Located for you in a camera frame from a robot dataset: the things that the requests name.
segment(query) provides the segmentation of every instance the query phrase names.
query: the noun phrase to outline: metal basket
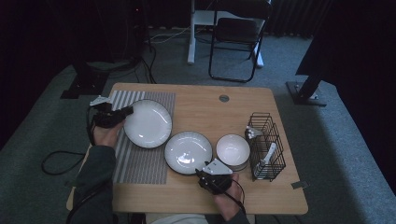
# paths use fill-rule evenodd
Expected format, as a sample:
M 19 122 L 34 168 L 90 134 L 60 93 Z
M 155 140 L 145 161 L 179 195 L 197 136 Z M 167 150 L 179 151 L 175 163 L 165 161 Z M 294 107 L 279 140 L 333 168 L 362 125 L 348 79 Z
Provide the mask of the metal basket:
M 249 130 L 259 133 L 257 136 L 249 136 Z M 250 146 L 250 168 L 253 181 L 257 179 L 269 179 L 273 181 L 286 167 L 283 158 L 283 146 L 279 138 L 276 124 L 269 113 L 255 112 L 250 116 L 245 131 L 245 137 Z M 272 156 L 268 155 L 270 148 L 276 146 Z

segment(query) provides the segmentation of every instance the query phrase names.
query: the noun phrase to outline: white bowl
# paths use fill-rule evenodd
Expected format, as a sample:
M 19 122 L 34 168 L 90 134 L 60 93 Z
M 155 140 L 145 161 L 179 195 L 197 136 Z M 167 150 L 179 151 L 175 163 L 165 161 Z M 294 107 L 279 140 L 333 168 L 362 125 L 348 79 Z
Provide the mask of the white bowl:
M 151 100 L 136 101 L 132 107 L 134 113 L 126 118 L 124 124 L 128 138 L 140 147 L 162 145 L 172 132 L 172 118 L 166 108 Z
M 234 171 L 244 169 L 248 164 L 248 142 L 237 134 L 222 136 L 216 145 L 216 151 L 219 159 Z
M 165 160 L 169 167 L 183 175 L 202 170 L 205 161 L 212 161 L 212 146 L 200 133 L 183 132 L 173 136 L 165 147 Z

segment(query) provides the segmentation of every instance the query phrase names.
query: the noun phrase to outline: wrist-mounted device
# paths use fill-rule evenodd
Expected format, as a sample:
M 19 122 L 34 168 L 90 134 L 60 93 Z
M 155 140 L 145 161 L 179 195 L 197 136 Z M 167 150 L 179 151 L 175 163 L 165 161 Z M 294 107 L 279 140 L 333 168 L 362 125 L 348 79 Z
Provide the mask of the wrist-mounted device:
M 120 122 L 122 122 L 128 115 L 134 113 L 134 108 L 131 105 L 125 106 L 122 109 L 112 110 L 112 104 L 109 103 L 110 99 L 103 96 L 98 96 L 94 101 L 90 102 L 90 106 L 87 110 L 87 133 L 90 138 L 91 144 L 94 146 L 95 142 L 93 139 L 94 128 L 113 128 Z M 96 114 L 92 116 L 90 121 L 91 109 L 96 109 Z
M 233 171 L 217 159 L 206 162 L 202 171 L 195 169 L 195 173 L 199 177 L 198 184 L 201 188 L 215 195 L 224 193 L 233 183 Z

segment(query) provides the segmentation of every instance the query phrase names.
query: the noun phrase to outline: wooden tabletop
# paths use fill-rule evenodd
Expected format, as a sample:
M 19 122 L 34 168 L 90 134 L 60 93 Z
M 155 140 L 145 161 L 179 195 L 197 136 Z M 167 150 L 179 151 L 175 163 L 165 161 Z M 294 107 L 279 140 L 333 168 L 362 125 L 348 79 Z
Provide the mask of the wooden tabletop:
M 113 91 L 159 91 L 176 94 L 171 136 L 184 131 L 203 134 L 216 153 L 216 143 L 225 134 L 244 136 L 253 112 L 270 113 L 284 148 L 286 168 L 278 177 L 252 181 L 249 165 L 239 171 L 248 214 L 302 215 L 308 206 L 302 189 L 293 189 L 299 176 L 290 152 L 274 95 L 265 88 L 117 83 Z M 223 103 L 221 95 L 229 97 Z M 71 196 L 67 207 L 72 206 Z M 198 177 L 180 175 L 168 168 L 165 185 L 115 184 L 113 209 L 142 213 L 218 213 L 212 195 L 198 185 Z

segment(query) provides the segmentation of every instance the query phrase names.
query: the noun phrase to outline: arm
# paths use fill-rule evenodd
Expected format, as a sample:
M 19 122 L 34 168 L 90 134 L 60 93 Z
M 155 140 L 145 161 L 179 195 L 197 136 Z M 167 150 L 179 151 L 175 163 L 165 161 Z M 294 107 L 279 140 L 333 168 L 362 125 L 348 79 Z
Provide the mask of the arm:
M 76 211 L 71 223 L 113 223 L 112 176 L 116 165 L 113 148 L 122 125 L 123 122 L 112 129 L 95 128 L 96 146 L 90 148 L 89 156 L 78 173 L 74 206 L 93 192 L 96 194 Z
M 231 184 L 230 188 L 227 189 L 227 193 L 234 197 L 237 201 L 241 200 L 242 190 L 241 188 L 235 183 L 239 180 L 239 174 L 234 173 L 232 174 L 233 183 Z M 223 216 L 225 223 L 227 224 L 248 224 L 248 218 L 242 212 L 239 205 L 236 204 L 233 200 L 227 197 L 224 194 L 214 195 L 213 200 L 220 210 L 221 215 Z

